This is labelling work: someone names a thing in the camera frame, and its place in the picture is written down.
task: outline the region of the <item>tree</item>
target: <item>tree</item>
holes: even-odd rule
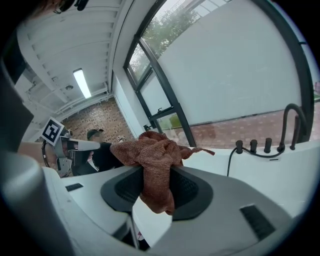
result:
[[[178,7],[175,10],[167,10],[160,14],[157,13],[147,26],[142,38],[158,59],[199,18],[200,16],[196,11],[186,10],[182,7]],[[144,51],[138,45],[130,60],[130,66],[137,79],[141,77],[149,63]]]

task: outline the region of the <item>ceiling fixture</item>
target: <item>ceiling fixture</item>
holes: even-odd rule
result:
[[[91,97],[91,93],[89,91],[84,72],[82,68],[79,68],[75,71],[73,71],[74,78],[76,82],[78,83],[78,86],[80,87],[81,92],[83,93],[83,96],[88,99]]]
[[[70,91],[70,90],[72,90],[74,87],[72,86],[72,85],[67,85],[66,87],[65,87],[65,89],[67,90],[67,91]]]

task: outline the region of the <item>black cable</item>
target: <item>black cable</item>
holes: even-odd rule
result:
[[[46,150],[45,150],[46,143],[47,143],[47,142],[46,142],[45,140],[44,140],[43,143],[42,143],[42,147],[41,147],[42,157],[43,157],[43,161],[44,161],[45,166],[50,168],[50,165],[49,165],[49,163],[48,163],[47,156],[46,156]]]
[[[259,158],[275,158],[280,156],[285,150],[283,149],[281,152],[274,154],[274,155],[262,155],[262,154],[257,154],[254,152],[251,152],[249,149],[246,149],[245,147],[242,147],[242,149],[246,152],[248,152],[249,154],[255,156],[255,157],[259,157]],[[234,152],[237,150],[237,148],[234,148],[229,156],[229,162],[228,162],[228,169],[226,171],[226,176],[229,177],[229,170],[230,170],[230,164],[231,164],[231,157],[234,154]]]

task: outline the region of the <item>fluorescent light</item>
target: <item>fluorescent light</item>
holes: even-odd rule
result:
[[[78,86],[80,87],[81,92],[83,93],[83,96],[86,99],[90,98],[91,93],[89,91],[89,88],[88,88],[88,85],[87,85],[82,68],[73,71],[73,75],[74,75],[76,82],[78,83]]]

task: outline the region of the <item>red brick paving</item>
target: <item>red brick paving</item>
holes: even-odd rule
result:
[[[272,145],[277,146],[281,139],[284,111],[249,116],[228,121],[192,126],[191,130],[198,147],[230,149],[237,140],[242,140],[246,148],[251,140],[258,141],[258,147],[265,146],[266,138],[272,138]],[[295,124],[295,111],[288,114],[285,143],[290,144]],[[164,130],[168,138],[179,145],[189,146],[182,128]],[[314,105],[314,118],[310,140],[320,139],[320,102]]]

